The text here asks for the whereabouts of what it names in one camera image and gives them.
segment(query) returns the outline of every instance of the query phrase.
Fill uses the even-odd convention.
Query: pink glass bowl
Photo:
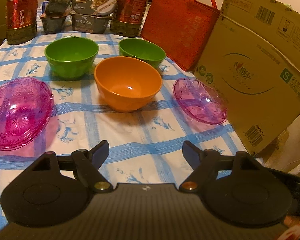
[[[50,87],[35,78],[0,86],[0,150],[15,150],[33,141],[47,125],[52,108]]]
[[[227,109],[220,96],[199,80],[178,79],[173,94],[182,110],[198,122],[218,125],[227,119]]]

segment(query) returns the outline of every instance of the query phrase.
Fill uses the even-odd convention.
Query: green bowl
[[[140,59],[152,67],[157,68],[166,57],[166,53],[159,46],[142,39],[129,38],[119,42],[120,56]]]
[[[99,51],[94,41],[68,37],[49,44],[44,54],[54,73],[64,80],[77,80],[92,66]]]

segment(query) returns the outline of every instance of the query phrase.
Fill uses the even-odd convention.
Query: cooking oil bottle
[[[148,0],[118,0],[110,30],[121,36],[138,36],[147,4]]]
[[[18,45],[37,35],[38,0],[7,0],[7,42]]]

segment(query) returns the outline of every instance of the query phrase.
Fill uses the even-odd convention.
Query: tablecloth
[[[29,145],[0,151],[0,194],[29,164],[45,151],[68,155],[74,150],[90,149],[101,140],[110,144],[110,154],[100,168],[114,186],[118,182],[160,183],[177,186],[192,172],[182,156],[182,144],[189,140],[201,149],[212,148],[223,155],[245,150],[232,126],[207,125],[188,117],[175,101],[172,86],[178,78],[193,77],[166,58],[159,67],[163,86],[146,106],[128,114],[117,113],[99,98],[93,68],[80,80],[60,80],[44,56],[45,47],[64,37],[87,37],[95,41],[99,53],[94,66],[119,54],[123,37],[71,31],[71,22],[63,33],[43,35],[38,19],[38,36],[18,46],[0,46],[0,85],[18,77],[34,77],[50,85],[54,94],[52,117],[45,130]],[[0,228],[7,223],[0,207]]]

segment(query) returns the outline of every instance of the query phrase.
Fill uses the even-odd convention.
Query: orange bowl
[[[111,57],[94,70],[100,96],[114,110],[129,113],[151,101],[162,78],[151,65],[132,57]]]

